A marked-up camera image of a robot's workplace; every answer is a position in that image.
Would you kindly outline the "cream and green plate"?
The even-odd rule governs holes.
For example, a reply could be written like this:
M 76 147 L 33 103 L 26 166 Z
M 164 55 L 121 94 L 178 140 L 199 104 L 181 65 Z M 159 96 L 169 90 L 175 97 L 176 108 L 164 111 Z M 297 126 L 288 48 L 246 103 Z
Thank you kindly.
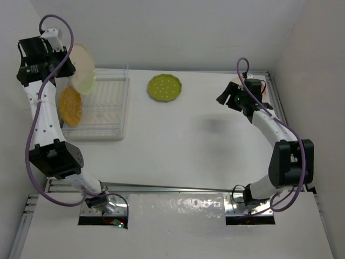
M 82 95 L 91 94 L 96 83 L 95 63 L 91 53 L 83 44 L 74 44 L 70 60 L 75 67 L 74 75 L 70 76 L 72 87 Z

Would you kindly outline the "green polka dot plate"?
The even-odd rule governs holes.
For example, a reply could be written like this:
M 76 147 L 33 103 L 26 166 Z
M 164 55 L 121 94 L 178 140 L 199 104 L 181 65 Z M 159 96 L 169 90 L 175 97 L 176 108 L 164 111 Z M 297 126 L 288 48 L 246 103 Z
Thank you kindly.
M 181 94 L 182 83 L 172 74 L 159 74 L 151 78 L 147 92 L 154 100 L 167 103 Z

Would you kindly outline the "cream and pink plate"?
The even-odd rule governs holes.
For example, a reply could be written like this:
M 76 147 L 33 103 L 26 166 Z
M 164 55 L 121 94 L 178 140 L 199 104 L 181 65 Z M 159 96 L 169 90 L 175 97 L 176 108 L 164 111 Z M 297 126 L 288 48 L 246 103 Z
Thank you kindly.
M 231 82 L 237 84 L 240 86 L 241 89 L 243 89 L 242 87 L 242 84 L 241 84 L 241 81 L 240 81 L 240 78 L 238 77 L 235 77 L 231 80 Z M 266 84 L 266 81 L 260 79 L 260 82 L 261 82 L 261 94 L 262 95 L 266 95 L 267 94 L 267 84 Z

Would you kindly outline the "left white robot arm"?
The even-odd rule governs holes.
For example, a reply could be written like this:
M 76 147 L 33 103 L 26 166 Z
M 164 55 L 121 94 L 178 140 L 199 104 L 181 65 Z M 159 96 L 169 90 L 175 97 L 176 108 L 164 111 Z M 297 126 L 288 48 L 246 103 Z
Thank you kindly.
M 84 172 L 80 149 L 67 142 L 56 107 L 56 78 L 69 78 L 76 68 L 58 37 L 37 36 L 18 42 L 18 81 L 23 85 L 33 118 L 26 144 L 27 169 L 34 165 L 48 178 L 63 180 L 89 194 L 100 194 L 101 183 Z

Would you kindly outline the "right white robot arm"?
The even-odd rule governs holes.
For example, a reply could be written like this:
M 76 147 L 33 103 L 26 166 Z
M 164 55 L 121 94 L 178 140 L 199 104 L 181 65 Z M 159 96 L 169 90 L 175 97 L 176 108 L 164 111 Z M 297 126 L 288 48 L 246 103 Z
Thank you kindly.
M 267 175 L 244 188 L 246 206 L 267 201 L 287 187 L 299 189 L 314 178 L 313 142 L 298 140 L 292 130 L 282 124 L 273 107 L 262 101 L 261 88 L 259 79 L 245 79 L 243 83 L 233 79 L 217 98 L 219 104 L 242 112 L 273 148 Z

